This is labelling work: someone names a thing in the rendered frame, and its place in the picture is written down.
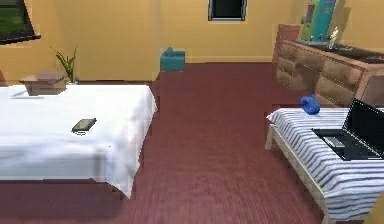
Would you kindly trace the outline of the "brown cardboard box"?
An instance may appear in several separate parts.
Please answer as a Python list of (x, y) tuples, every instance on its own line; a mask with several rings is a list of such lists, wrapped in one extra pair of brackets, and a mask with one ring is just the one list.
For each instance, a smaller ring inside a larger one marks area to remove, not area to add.
[(58, 95), (66, 89), (65, 75), (62, 72), (39, 72), (20, 80), (30, 96)]

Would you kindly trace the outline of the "green house plant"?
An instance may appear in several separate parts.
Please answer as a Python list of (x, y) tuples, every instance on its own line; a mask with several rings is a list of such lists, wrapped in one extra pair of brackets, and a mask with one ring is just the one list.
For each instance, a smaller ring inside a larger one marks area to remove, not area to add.
[(65, 55), (56, 49), (53, 49), (53, 51), (55, 52), (55, 57), (59, 60), (62, 68), (64, 69), (68, 81), (70, 83), (77, 83), (78, 80), (74, 74), (77, 49), (74, 49), (71, 56)]

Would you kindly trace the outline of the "green teal tall object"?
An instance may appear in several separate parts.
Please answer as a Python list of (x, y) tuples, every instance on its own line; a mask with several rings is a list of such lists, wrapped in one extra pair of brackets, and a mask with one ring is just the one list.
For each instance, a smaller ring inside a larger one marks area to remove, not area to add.
[(322, 43), (328, 41), (328, 29), (336, 0), (309, 0), (302, 20), (301, 40)]

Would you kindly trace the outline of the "small dark window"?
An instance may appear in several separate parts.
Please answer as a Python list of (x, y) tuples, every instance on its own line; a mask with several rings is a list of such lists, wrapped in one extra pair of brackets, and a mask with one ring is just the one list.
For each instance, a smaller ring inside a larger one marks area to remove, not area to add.
[(244, 21), (247, 0), (208, 0), (209, 21)]

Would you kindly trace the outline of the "white sheet bed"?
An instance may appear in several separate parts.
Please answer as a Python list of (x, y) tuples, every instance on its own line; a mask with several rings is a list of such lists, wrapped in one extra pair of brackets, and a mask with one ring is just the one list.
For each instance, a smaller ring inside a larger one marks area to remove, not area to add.
[[(147, 85), (70, 85), (30, 96), (0, 87), (0, 180), (93, 179), (130, 196), (157, 110)], [(72, 132), (96, 118), (87, 132)]]

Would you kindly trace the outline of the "teal box bin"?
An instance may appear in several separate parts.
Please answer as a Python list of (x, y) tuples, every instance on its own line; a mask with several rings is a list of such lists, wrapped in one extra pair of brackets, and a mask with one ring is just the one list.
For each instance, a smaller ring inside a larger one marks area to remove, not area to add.
[(183, 71), (185, 67), (185, 52), (168, 47), (160, 56), (161, 71)]

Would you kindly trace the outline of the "blue round object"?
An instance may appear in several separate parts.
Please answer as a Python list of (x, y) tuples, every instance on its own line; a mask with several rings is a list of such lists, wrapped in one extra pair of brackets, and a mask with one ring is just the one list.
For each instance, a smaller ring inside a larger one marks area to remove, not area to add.
[(309, 115), (316, 115), (320, 112), (320, 104), (313, 94), (300, 99), (300, 105), (304, 112)]

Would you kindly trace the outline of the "dark flat phone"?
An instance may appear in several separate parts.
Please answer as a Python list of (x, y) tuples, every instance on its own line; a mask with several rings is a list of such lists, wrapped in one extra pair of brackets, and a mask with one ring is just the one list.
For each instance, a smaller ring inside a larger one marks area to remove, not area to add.
[(96, 121), (96, 118), (81, 119), (72, 127), (72, 132), (87, 132), (93, 127)]

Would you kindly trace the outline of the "small pale statue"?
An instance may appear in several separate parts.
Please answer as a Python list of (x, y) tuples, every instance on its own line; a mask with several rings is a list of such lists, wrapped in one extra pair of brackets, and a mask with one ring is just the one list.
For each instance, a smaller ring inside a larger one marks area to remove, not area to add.
[(335, 42), (338, 38), (339, 30), (337, 27), (334, 28), (332, 34), (329, 36), (328, 48), (332, 49), (335, 45)]

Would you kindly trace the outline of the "striped blanket bed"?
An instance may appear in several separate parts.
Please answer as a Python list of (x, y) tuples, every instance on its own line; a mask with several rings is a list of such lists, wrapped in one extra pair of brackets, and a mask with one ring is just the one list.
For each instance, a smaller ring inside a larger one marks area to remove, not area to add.
[(323, 108), (309, 115), (300, 108), (280, 108), (267, 116), (324, 193), (332, 221), (363, 218), (384, 192), (384, 160), (342, 160), (315, 135), (316, 129), (339, 129), (346, 108)]

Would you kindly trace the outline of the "black laptop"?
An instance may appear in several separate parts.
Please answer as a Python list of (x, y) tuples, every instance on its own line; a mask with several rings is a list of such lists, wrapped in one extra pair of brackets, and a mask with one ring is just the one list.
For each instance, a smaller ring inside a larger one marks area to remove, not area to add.
[(313, 129), (342, 160), (384, 160), (384, 112), (354, 99), (341, 129)]

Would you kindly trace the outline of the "brown chest of drawers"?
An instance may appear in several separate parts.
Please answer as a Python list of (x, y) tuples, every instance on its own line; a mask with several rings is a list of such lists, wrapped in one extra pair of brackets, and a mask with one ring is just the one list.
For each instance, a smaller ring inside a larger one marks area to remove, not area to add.
[(347, 107), (354, 98), (384, 107), (384, 53), (283, 40), (276, 78), (289, 89), (313, 93), (323, 107)]

